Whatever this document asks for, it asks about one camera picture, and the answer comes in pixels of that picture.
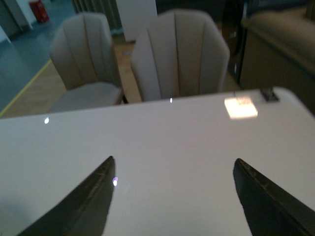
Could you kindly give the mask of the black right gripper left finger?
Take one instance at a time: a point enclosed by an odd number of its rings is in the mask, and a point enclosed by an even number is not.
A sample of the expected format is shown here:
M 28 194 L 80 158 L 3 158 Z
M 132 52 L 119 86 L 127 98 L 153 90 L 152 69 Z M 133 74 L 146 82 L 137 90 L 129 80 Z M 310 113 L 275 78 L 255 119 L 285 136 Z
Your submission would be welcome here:
M 109 156 L 62 201 L 20 236 L 100 236 L 109 213 L 115 159 Z

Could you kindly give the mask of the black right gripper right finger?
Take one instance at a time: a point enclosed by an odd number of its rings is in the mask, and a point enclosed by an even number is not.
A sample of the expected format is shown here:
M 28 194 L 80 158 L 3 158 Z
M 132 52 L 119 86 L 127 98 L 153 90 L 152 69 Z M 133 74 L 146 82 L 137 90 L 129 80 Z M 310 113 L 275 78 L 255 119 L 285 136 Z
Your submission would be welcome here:
M 253 236 L 313 236 L 315 212 L 244 160 L 234 162 L 239 201 Z

